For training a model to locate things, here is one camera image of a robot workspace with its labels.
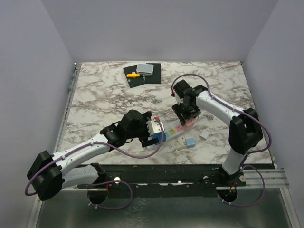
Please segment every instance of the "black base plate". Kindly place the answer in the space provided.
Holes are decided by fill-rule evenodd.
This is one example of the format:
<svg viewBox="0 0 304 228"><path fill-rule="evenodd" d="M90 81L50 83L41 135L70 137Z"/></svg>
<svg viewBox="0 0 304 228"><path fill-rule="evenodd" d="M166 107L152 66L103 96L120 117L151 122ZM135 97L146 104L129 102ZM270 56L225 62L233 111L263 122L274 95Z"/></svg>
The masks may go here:
<svg viewBox="0 0 304 228"><path fill-rule="evenodd" d="M134 197L157 198L157 197L217 197L216 187L230 187L233 182L237 186L245 186L239 180L242 172L233 179L220 183L218 169L221 165L102 165L107 174L107 180L112 181L115 177L130 184ZM274 169L270 164L254 166L258 169ZM79 188L90 188L79 185ZM124 184L112 184L109 186L110 198L128 198L129 189Z"/></svg>

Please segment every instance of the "cable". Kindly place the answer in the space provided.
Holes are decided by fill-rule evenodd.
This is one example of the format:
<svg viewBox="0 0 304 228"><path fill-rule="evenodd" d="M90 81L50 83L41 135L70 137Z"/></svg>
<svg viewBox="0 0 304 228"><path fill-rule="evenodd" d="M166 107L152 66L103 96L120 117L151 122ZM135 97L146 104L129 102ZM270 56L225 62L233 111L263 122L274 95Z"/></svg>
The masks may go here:
<svg viewBox="0 0 304 228"><path fill-rule="evenodd" d="M109 146L117 151L119 151L120 153L123 153L124 155L127 155L131 158L137 158L137 159L143 159L143 158L149 158L151 156L153 156L161 147L162 145L162 142L163 142L163 138L164 138L164 131L163 131L163 128L162 128L162 125L161 125L161 122L158 118L155 118L155 120L157 121L157 123L159 124L159 126L161 127L161 141L160 141L160 144L158 145L158 147L155 149L154 152L152 152L151 154L148 154L148 155L145 155L145 156L136 156L136 155L132 155L132 154L129 154L111 144L108 144L108 143L105 143L105 142L92 142L92 143L87 143L85 145L82 145L80 147L77 147L75 149L73 149L72 151L70 151L69 153L65 154L64 156L60 156L59 158L55 159L54 161L50 162L49 164L45 165L44 167L42 167L38 172L35 173L35 175L29 180L28 184L26 185L25 187L25 190L24 190L24 194L26 196L33 196L36 194L36 192L33 192L33 193L28 193L28 190L29 190L29 187L30 185L33 183L34 179L40 175L40 173L42 173L44 170L46 170L48 167L50 167L51 165L55 164L56 162L60 161L60 160L63 160L65 159L66 157L68 157L69 155L85 148L85 147L88 147L88 146L93 146L93 145L96 145L96 144L100 144L100 145L105 145L105 146Z"/></svg>
<svg viewBox="0 0 304 228"><path fill-rule="evenodd" d="M260 198L258 198L258 200L256 200L256 201L253 202L253 203L241 205L241 204L234 204L234 203L230 203L230 202L224 201L224 200L220 197L220 195L218 195L218 197L222 200L222 203L228 204L228 205L233 206L233 207L245 208L245 207L254 206L254 205L256 205L257 203L259 203L259 202L263 199L263 197L264 197L264 195L265 195L266 188L265 188L265 181L264 181L264 178L263 178L262 174L260 173L259 170L257 170L257 169L256 169L255 167L253 167L252 165L244 165L244 166L241 168L241 170L244 170L246 167L250 167L250 168L254 169L255 171L257 171L257 173L258 173L258 174L260 175L260 177L261 177L261 180L262 180L262 183L263 183L263 191L262 191L262 194L261 194Z"/></svg>
<svg viewBox="0 0 304 228"><path fill-rule="evenodd" d="M129 201L126 204L124 204L122 206L119 206L119 207L115 207L115 208L105 207L105 206L101 206L101 205L98 205L98 204L93 204L91 202L89 194L88 194L87 199L89 200L89 206L93 205L93 206L95 206L95 208L103 208L103 209L108 209L108 210L119 210L119 209L123 209L123 208L129 206L132 203L133 191L132 191L131 186L127 182L124 182L122 180L118 180L118 181L117 180L111 180L111 181L107 181L107 182L103 182L103 183L99 183L99 184L89 184L89 186L99 186L99 185L111 184L111 183L116 183L116 182L125 184L129 188L129 190L130 190L130 199L129 199Z"/></svg>
<svg viewBox="0 0 304 228"><path fill-rule="evenodd" d="M254 118L253 116L251 116L251 115L249 115L249 114L247 114L247 113L245 113L245 112L239 111L239 110L237 110L237 109L234 109L233 107L230 107L228 104L226 104L226 103L224 103L224 102L218 100L218 99L211 93L210 85L209 85L208 81L207 81L203 76L197 75L197 74L192 74L192 73L191 73L191 74L183 74L183 75L177 77L176 79L174 79L174 81L172 82L172 85L171 85L171 92L172 92L172 94L174 94L174 90L173 90L174 83L177 81L177 79L179 79L179 78L181 78L181 77L184 77L184 76L196 76L196 77L201 78L201 79L206 83L206 85L207 85L208 94L209 94L209 96L211 97L211 99L215 100L215 101L218 102L219 104L225 106L226 108L228 108L228 109L230 109L230 110L232 110L232 111L234 111L234 112L237 112L237 113L240 113L240 114L243 114L243 115L247 116L248 118L250 118L250 119L252 119L253 121L255 121L256 123L258 123L258 124L266 131L266 133L267 133L267 135L268 135L268 138L269 138L269 142L268 142L267 146L266 146L265 148L263 148L263 149L260 149L260 150L250 151L250 152L247 153L247 155L252 154L252 153L257 153L257 152L263 152L263 151L269 149L269 147L271 146L271 143L272 143L272 137L271 137L271 135L270 135L270 132L269 132L268 129L266 128L266 126L265 126L263 123L261 123L260 121L258 121L256 118Z"/></svg>
<svg viewBox="0 0 304 228"><path fill-rule="evenodd" d="M229 192L231 193L232 192L232 188L233 188L233 186L235 186L236 185L236 182L233 182L233 184L231 185L231 187L230 187L230 189L229 189Z"/></svg>

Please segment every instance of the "yellow handle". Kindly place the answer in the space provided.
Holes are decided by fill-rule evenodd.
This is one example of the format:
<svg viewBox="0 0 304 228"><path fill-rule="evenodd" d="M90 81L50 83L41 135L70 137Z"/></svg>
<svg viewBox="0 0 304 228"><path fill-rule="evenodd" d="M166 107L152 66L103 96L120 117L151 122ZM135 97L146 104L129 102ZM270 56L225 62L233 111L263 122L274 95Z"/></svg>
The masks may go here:
<svg viewBox="0 0 304 228"><path fill-rule="evenodd" d="M139 77L140 74L127 74L127 77Z"/></svg>

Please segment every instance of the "small white object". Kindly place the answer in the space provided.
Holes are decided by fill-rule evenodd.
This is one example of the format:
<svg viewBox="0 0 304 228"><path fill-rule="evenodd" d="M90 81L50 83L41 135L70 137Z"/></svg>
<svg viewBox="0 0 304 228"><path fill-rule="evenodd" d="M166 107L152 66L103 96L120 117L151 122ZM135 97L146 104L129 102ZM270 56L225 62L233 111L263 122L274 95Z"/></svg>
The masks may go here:
<svg viewBox="0 0 304 228"><path fill-rule="evenodd" d="M243 176L243 175L241 175L241 176L239 177L239 180L240 180L241 182L245 182L245 181L246 181L246 177Z"/></svg>
<svg viewBox="0 0 304 228"><path fill-rule="evenodd" d="M148 127L148 131L150 133L150 136L162 132L159 124L154 120L147 121L147 127Z"/></svg>
<svg viewBox="0 0 304 228"><path fill-rule="evenodd" d="M200 137L202 137L203 139L207 139L209 136L209 132L207 132L206 130L202 131L200 134Z"/></svg>
<svg viewBox="0 0 304 228"><path fill-rule="evenodd" d="M115 177L114 181L121 181L119 177Z"/></svg>

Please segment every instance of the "screw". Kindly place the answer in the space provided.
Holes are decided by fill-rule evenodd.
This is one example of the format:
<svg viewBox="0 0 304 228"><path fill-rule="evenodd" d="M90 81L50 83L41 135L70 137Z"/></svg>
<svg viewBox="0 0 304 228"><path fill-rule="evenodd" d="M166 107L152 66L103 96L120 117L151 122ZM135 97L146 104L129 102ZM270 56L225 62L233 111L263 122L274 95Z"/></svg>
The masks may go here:
<svg viewBox="0 0 304 228"><path fill-rule="evenodd" d="M114 181L120 181L120 178L119 177L115 177Z"/></svg>
<svg viewBox="0 0 304 228"><path fill-rule="evenodd" d="M240 180L241 182L245 182L245 181L246 181L246 177L243 176L243 175L241 175L241 176L239 177L239 180Z"/></svg>

